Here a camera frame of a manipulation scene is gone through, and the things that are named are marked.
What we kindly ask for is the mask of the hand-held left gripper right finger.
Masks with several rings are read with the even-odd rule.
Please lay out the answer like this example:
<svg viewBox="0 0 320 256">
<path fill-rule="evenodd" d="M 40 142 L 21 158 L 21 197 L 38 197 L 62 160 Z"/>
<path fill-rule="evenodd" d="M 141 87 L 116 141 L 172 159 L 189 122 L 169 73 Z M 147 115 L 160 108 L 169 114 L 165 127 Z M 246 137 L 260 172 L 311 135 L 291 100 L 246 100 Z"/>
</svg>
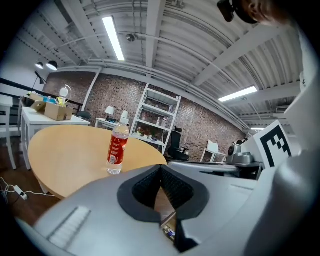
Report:
<svg viewBox="0 0 320 256">
<path fill-rule="evenodd" d="M 214 175 L 200 164 L 161 165 L 162 189 L 176 211 L 175 241 L 160 253 L 244 253 L 252 227 L 241 208 L 258 181 Z"/>
</svg>

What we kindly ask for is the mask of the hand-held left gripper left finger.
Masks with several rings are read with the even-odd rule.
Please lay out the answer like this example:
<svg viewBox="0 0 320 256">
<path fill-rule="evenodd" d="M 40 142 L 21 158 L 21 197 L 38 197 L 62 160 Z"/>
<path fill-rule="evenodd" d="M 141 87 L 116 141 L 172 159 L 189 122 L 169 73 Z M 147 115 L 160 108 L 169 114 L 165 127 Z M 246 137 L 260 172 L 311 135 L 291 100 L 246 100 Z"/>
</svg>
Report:
<svg viewBox="0 0 320 256">
<path fill-rule="evenodd" d="M 177 256 L 160 216 L 155 222 L 136 220 L 118 202 L 124 182 L 159 169 L 152 165 L 96 180 L 60 201 L 35 225 L 21 219 L 17 225 L 44 256 Z"/>
</svg>

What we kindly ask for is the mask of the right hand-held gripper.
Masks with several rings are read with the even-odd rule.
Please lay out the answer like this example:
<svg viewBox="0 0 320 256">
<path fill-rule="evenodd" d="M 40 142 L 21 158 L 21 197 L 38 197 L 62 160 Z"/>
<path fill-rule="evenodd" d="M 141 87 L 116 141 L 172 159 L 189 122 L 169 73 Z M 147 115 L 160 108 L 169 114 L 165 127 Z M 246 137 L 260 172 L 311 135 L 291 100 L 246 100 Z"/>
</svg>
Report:
<svg viewBox="0 0 320 256">
<path fill-rule="evenodd" d="M 262 170 L 279 166 L 289 157 L 298 156 L 301 146 L 294 135 L 287 135 L 276 120 L 263 130 L 240 144 L 229 148 L 226 162 L 239 168 L 251 168 L 259 164 Z"/>
</svg>

